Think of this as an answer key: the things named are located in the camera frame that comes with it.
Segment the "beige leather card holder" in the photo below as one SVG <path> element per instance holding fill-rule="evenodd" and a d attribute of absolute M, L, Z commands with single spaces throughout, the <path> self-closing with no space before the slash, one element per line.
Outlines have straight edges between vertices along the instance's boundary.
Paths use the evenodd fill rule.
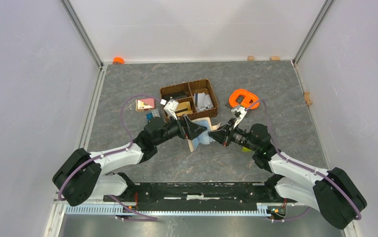
<path fill-rule="evenodd" d="M 190 152 L 193 152 L 194 150 L 196 150 L 199 144 L 209 145 L 211 142 L 214 142 L 215 140 L 209 137 L 209 132 L 217 130 L 221 126 L 220 122 L 216 125 L 212 125 L 209 117 L 197 118 L 195 120 L 192 120 L 192 122 L 197 125 L 206 127 L 207 130 L 204 131 L 201 135 L 199 135 L 194 140 L 188 140 Z"/>

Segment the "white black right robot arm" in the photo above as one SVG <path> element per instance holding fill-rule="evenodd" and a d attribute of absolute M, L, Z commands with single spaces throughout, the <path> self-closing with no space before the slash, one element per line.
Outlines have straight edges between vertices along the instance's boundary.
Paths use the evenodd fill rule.
<path fill-rule="evenodd" d="M 256 123 L 246 131 L 226 124 L 209 132 L 209 137 L 224 147 L 235 143 L 254 152 L 255 164 L 273 174 L 265 181 L 268 200 L 305 204 L 340 230 L 362 218 L 367 201 L 343 169 L 318 168 L 290 157 L 274 145 L 267 126 Z"/>

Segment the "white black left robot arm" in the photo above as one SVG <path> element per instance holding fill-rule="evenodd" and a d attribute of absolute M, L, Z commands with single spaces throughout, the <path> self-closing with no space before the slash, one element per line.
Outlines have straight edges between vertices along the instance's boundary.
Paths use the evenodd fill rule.
<path fill-rule="evenodd" d="M 125 175 L 111 174 L 121 167 L 148 161 L 157 147 L 174 138 L 193 140 L 208 129 L 192 122 L 187 116 L 164 122 L 150 119 L 136 138 L 126 145 L 101 152 L 84 148 L 73 151 L 52 178 L 58 188 L 58 199 L 78 206 L 91 197 L 114 195 L 122 201 L 134 196 L 134 187 Z"/>

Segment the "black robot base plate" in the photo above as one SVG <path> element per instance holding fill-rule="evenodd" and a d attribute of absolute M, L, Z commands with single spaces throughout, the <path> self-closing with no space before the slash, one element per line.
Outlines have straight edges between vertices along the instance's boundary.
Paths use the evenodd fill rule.
<path fill-rule="evenodd" d="M 136 183 L 116 198 L 138 211 L 254 211 L 285 202 L 263 182 Z"/>

